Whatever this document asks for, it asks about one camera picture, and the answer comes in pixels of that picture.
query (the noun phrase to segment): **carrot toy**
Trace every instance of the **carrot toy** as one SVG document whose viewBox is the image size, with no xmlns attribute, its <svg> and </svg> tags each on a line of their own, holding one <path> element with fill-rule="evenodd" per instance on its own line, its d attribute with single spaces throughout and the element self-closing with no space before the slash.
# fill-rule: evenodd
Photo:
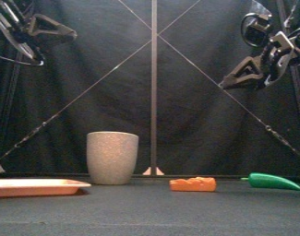
<svg viewBox="0 0 300 236">
<path fill-rule="evenodd" d="M 215 180 L 214 178 L 202 177 L 190 178 L 187 180 L 170 180 L 169 187 L 171 191 L 213 192 L 215 189 Z"/>
</svg>

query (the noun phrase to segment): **vertical pole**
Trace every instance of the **vertical pole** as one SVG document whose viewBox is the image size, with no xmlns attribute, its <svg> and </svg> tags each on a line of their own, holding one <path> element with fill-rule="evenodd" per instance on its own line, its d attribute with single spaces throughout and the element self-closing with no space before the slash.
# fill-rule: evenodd
<svg viewBox="0 0 300 236">
<path fill-rule="evenodd" d="M 151 0 L 150 175 L 157 167 L 157 0 Z"/>
</svg>

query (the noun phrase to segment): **green chili toy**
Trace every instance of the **green chili toy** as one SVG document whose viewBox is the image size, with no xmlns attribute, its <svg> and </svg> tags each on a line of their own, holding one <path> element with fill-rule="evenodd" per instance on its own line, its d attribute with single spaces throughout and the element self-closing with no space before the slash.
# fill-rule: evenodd
<svg viewBox="0 0 300 236">
<path fill-rule="evenodd" d="M 248 181 L 254 188 L 277 188 L 300 191 L 300 186 L 296 183 L 270 174 L 250 173 L 248 178 L 242 178 L 241 180 Z"/>
</svg>

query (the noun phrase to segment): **tray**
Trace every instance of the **tray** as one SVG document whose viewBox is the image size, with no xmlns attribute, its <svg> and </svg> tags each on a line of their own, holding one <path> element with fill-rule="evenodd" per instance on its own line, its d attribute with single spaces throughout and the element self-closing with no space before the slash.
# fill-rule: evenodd
<svg viewBox="0 0 300 236">
<path fill-rule="evenodd" d="M 66 179 L 0 179 L 0 197 L 28 195 L 72 195 L 90 183 Z"/>
</svg>

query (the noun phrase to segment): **gray cup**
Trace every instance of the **gray cup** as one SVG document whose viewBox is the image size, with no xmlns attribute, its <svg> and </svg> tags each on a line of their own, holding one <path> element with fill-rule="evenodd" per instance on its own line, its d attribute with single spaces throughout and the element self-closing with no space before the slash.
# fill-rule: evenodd
<svg viewBox="0 0 300 236">
<path fill-rule="evenodd" d="M 122 132 L 87 134 L 87 172 L 95 184 L 126 184 L 134 174 L 138 136 Z"/>
</svg>

